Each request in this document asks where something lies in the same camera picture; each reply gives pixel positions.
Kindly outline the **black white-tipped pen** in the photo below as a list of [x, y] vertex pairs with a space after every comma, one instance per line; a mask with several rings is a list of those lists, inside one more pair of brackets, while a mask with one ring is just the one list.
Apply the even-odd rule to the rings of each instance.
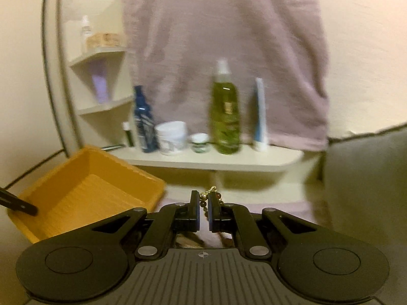
[[118, 150], [118, 149], [123, 149], [124, 147], [125, 147], [124, 144], [109, 145], [109, 146], [101, 147], [101, 150], [103, 150], [103, 151], [114, 151], [114, 150]]

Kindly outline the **blue white tube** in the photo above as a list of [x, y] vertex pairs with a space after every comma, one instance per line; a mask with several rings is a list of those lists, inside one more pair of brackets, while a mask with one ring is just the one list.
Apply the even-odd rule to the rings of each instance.
[[257, 103], [257, 125], [253, 141], [254, 150], [257, 152], [266, 151], [268, 148], [268, 130], [266, 122], [266, 97], [265, 87], [262, 78], [255, 79], [256, 103]]

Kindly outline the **orange plastic tray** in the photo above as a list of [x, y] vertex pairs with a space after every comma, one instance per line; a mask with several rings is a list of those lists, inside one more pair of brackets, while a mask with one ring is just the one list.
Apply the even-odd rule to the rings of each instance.
[[8, 210], [12, 223], [36, 243], [135, 207], [154, 211], [166, 183], [97, 147], [87, 146], [23, 191], [30, 216]]

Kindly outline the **white lip balm stick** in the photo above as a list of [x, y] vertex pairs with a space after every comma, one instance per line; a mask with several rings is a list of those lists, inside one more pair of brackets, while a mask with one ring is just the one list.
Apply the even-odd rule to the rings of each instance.
[[135, 144], [134, 144], [134, 140], [133, 140], [133, 134], [132, 134], [131, 129], [130, 129], [130, 123], [129, 122], [122, 122], [122, 128], [123, 128], [123, 131], [126, 134], [128, 147], [134, 147]]

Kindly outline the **mauve plush cloth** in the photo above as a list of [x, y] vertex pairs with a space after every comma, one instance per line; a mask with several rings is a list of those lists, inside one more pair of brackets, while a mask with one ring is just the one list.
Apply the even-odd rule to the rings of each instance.
[[[231, 207], [222, 209], [224, 215], [227, 213], [235, 217], [242, 217], [239, 211], [247, 211], [251, 214], [260, 214], [263, 209], [272, 208], [306, 221], [319, 224], [324, 220], [324, 208], [322, 202], [286, 202], [286, 203], [260, 203], [240, 204], [234, 203]], [[198, 232], [180, 232], [175, 237], [175, 247], [179, 249], [226, 249], [233, 248], [234, 241], [229, 232], [212, 232], [209, 221], [205, 217], [200, 218]]]

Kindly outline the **cream corner shelf unit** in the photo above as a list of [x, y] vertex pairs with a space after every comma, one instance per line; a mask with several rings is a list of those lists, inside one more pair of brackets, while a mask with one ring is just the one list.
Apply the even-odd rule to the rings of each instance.
[[98, 147], [124, 143], [114, 156], [140, 167], [196, 169], [212, 176], [219, 172], [278, 174], [303, 158], [303, 152], [268, 146], [261, 151], [241, 145], [237, 152], [221, 154], [207, 134], [190, 134], [183, 121], [158, 125], [152, 111], [136, 117], [138, 102], [147, 103], [146, 90], [135, 89], [128, 53], [117, 46], [85, 46], [79, 21], [63, 25], [70, 96], [82, 143]]

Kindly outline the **grey cushion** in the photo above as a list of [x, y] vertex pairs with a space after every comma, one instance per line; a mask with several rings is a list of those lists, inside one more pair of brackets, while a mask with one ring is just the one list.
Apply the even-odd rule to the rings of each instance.
[[332, 143], [324, 186], [334, 230], [376, 245], [406, 244], [406, 126]]

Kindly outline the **green olive oil bottle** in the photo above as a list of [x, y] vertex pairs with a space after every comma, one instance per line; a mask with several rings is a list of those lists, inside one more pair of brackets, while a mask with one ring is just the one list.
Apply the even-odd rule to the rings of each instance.
[[234, 154], [240, 150], [240, 134], [238, 90], [232, 83], [227, 59], [220, 58], [213, 76], [210, 135], [219, 153]]

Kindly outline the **lilac tube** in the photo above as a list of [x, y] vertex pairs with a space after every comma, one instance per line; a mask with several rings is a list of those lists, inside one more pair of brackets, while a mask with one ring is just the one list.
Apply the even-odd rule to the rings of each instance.
[[89, 64], [89, 70], [98, 103], [107, 103], [110, 97], [107, 82], [106, 60], [104, 58], [100, 58], [91, 61]]

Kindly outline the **hanging mauve towel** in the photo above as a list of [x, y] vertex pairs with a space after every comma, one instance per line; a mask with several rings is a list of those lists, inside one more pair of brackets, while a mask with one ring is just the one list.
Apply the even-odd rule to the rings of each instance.
[[227, 60], [239, 95], [241, 140], [265, 87], [271, 145], [321, 151], [328, 139], [328, 49], [318, 0], [121, 0], [128, 66], [158, 123], [209, 132], [212, 79]]

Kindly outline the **blue spray bottle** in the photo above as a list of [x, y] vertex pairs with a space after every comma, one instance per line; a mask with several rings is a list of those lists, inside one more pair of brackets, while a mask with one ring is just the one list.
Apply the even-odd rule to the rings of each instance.
[[144, 153], [151, 153], [158, 150], [157, 136], [154, 129], [155, 123], [152, 117], [151, 107], [146, 100], [141, 85], [134, 86], [134, 91], [134, 118], [141, 150]]

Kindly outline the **small green-label jar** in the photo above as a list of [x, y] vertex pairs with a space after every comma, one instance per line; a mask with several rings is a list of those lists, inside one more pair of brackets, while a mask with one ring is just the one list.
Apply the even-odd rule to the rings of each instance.
[[195, 133], [190, 136], [191, 149], [197, 154], [206, 153], [209, 150], [209, 135]]

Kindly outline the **white cream jar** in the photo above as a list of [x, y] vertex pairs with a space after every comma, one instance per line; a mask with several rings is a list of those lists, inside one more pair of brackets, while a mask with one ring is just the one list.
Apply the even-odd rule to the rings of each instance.
[[155, 126], [159, 151], [163, 155], [180, 154], [187, 148], [188, 129], [183, 121], [171, 121]]

